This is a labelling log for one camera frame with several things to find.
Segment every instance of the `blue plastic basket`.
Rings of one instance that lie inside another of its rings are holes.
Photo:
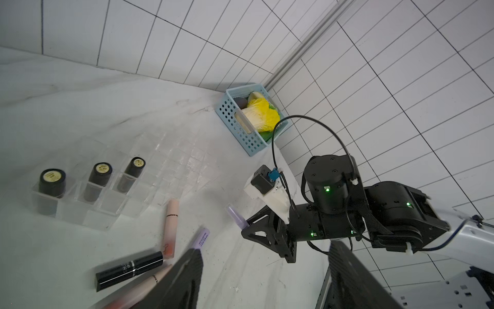
[[[280,136],[285,128],[287,127],[288,120],[283,121],[276,128],[276,134],[274,138],[269,140],[269,143],[266,143],[261,135],[254,130],[253,125],[241,111],[239,106],[233,100],[236,97],[248,97],[249,94],[253,91],[258,91],[262,93],[262,95],[271,103],[274,107],[278,109],[281,119],[285,117],[285,115],[281,112],[279,106],[273,103],[273,100],[269,96],[266,89],[261,84],[251,84],[240,86],[236,88],[231,88],[226,90],[221,102],[216,107],[216,113],[226,124],[231,133],[235,136],[235,138],[239,141],[240,145],[246,150],[249,156],[253,156],[262,149],[271,145],[273,140],[276,140],[278,136]],[[238,118],[241,119],[251,133],[247,133],[246,130],[242,128],[242,126],[237,122],[235,115],[237,114]]]

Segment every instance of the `pink lip gloss tube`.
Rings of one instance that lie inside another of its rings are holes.
[[[165,234],[163,235],[163,259],[175,256],[175,243],[178,226],[178,200],[170,199],[165,219]]]

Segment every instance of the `white tiled wall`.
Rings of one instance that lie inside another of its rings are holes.
[[[3,0],[0,45],[225,91],[265,83],[336,3]]]
[[[287,114],[334,129],[364,185],[402,182],[436,209],[494,221],[493,16],[492,0],[356,0],[270,92]],[[276,143],[300,183],[313,155],[344,152],[319,125],[293,122]],[[391,292],[468,269],[355,241],[354,250]]]

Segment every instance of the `clear acrylic organizer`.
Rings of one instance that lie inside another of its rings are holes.
[[[169,198],[204,187],[217,177],[215,160],[207,153],[208,142],[191,131],[150,128],[134,138],[108,146],[89,137],[47,160],[29,174],[39,178],[45,169],[66,173],[63,196],[38,192],[30,186],[31,208],[36,213],[98,230],[108,230],[120,215],[137,218],[151,204],[165,205]],[[139,177],[125,174],[134,157],[146,165]],[[95,164],[109,163],[112,175],[106,186],[89,182]]]

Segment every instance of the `white marble surface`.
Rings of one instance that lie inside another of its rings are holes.
[[[198,308],[315,306],[325,256],[299,243],[297,263],[287,264],[244,240],[224,210],[231,202],[248,217],[263,206],[243,185],[261,164],[272,166],[272,158],[268,149],[249,157],[225,128],[212,108],[221,93],[6,48],[0,48],[0,93],[0,308],[101,308],[125,291],[119,289],[129,281],[96,293],[94,274],[157,250],[165,209],[152,205],[137,219],[120,216],[108,232],[92,230],[28,210],[26,175],[84,136],[111,143],[184,116],[208,133],[222,173],[180,204],[175,258],[200,225],[211,230]],[[276,154],[301,203],[293,175]]]

